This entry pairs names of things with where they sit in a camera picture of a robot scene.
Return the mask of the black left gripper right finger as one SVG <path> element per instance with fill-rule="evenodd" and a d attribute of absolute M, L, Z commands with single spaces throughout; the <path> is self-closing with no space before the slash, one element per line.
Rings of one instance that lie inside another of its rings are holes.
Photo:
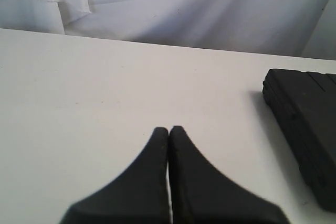
<path fill-rule="evenodd" d="M 240 187 L 214 167 L 181 126 L 169 134 L 174 223 L 287 223 L 277 205 Z"/>

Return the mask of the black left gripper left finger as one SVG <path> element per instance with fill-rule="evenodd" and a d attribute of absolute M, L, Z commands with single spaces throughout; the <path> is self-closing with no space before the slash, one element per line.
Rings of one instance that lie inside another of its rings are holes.
<path fill-rule="evenodd" d="M 168 130 L 156 127 L 142 152 L 116 179 L 72 204 L 61 223 L 170 223 Z"/>

